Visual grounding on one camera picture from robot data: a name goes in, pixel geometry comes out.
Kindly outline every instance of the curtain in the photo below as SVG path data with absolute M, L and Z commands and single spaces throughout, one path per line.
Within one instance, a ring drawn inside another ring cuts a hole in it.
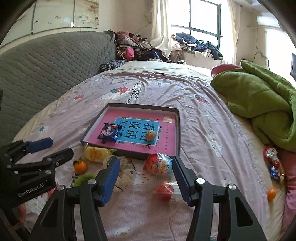
M 169 0 L 153 0 L 151 13 L 151 46 L 162 51 L 165 57 L 172 52 L 170 33 Z
M 223 63 L 235 64 L 237 57 L 237 39 L 240 25 L 240 5 L 234 0 L 221 1 L 221 42 L 220 52 Z

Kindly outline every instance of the metal bolt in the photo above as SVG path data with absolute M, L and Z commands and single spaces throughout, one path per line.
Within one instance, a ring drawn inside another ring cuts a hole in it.
M 231 190 L 235 190 L 237 187 L 234 184 L 229 184 L 228 188 Z
M 89 179 L 89 180 L 87 181 L 87 183 L 88 183 L 89 185 L 93 185 L 93 184 L 96 183 L 96 180 L 92 178 L 92 179 Z
M 63 189 L 64 189 L 64 185 L 58 185 L 58 186 L 57 186 L 57 190 L 58 190 L 58 191 L 61 191 L 61 190 L 63 190 Z
M 196 182 L 198 184 L 204 184 L 205 183 L 205 180 L 203 178 L 198 178 L 198 179 L 196 179 Z

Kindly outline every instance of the bed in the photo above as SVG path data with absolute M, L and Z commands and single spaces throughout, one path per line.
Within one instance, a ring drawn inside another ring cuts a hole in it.
M 252 131 L 248 119 L 234 116 L 209 85 L 210 70 L 163 62 L 131 61 L 95 75 L 67 91 L 62 97 L 36 114 L 14 140 L 38 140 L 51 137 L 52 148 L 23 158 L 20 163 L 39 161 L 43 156 L 70 147 L 73 160 L 83 156 L 80 139 L 93 118 L 108 102 L 127 103 L 135 85 L 142 85 L 131 104 L 178 108 L 181 120 L 180 156 L 186 167 L 214 185 L 236 184 L 253 209 L 268 240 L 281 236 L 281 221 L 286 190 L 272 182 L 263 160 L 264 145 Z M 144 164 L 134 160 L 137 172 Z M 88 173 L 96 175 L 102 166 L 89 163 Z M 69 187 L 74 175 L 72 162 L 56 168 L 59 184 Z M 109 240 L 124 234 L 128 240 L 185 240 L 193 209 L 184 202 L 165 204 L 152 196 L 160 178 L 135 184 L 115 192 L 100 214 Z M 274 187 L 276 199 L 269 203 L 268 189 Z M 42 209 L 35 203 L 27 210 L 25 226 L 30 231 Z M 75 207 L 77 239 L 83 240 Z M 218 227 L 218 206 L 214 206 L 211 236 Z

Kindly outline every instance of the headboard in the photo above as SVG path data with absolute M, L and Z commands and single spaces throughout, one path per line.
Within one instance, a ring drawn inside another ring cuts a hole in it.
M 112 31 L 66 32 L 30 40 L 0 55 L 0 146 L 40 110 L 115 59 Z

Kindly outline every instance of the orange fruit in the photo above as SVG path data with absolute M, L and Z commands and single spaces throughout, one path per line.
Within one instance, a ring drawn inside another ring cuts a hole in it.
M 74 161 L 74 170 L 78 174 L 84 174 L 87 171 L 87 163 L 85 161 Z
M 276 197 L 276 190 L 272 188 L 267 192 L 267 199 L 268 201 L 272 201 L 275 199 L 275 197 Z

